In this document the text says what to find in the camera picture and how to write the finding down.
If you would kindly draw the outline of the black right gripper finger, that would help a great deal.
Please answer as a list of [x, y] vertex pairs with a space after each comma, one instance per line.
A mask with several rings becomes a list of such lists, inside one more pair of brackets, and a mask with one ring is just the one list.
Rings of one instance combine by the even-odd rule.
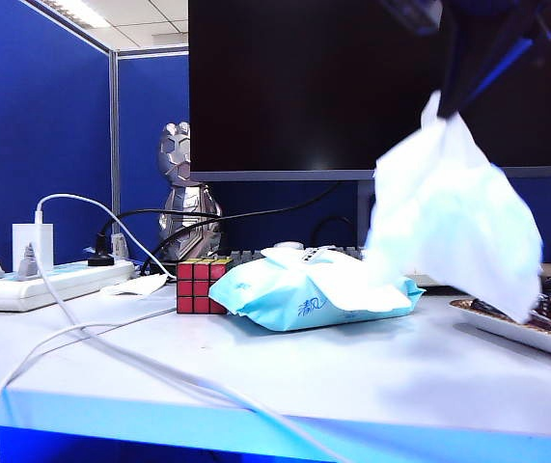
[[445, 78], [441, 87], [440, 102], [437, 115], [441, 119], [449, 119], [459, 107], [465, 90], [463, 83], [463, 65], [467, 51], [467, 38], [462, 28], [456, 26], [452, 34], [449, 60]]
[[535, 65], [551, 44], [541, 17], [474, 17], [458, 23], [458, 109], [463, 110], [508, 69]]

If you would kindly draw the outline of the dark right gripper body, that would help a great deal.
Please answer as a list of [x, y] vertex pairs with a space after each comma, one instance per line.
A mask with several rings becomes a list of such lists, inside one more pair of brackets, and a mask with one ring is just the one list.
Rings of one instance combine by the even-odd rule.
[[381, 5], [406, 29], [419, 36], [434, 34], [440, 28], [443, 12], [463, 23], [474, 19], [491, 24], [527, 25], [551, 1], [381, 1]]

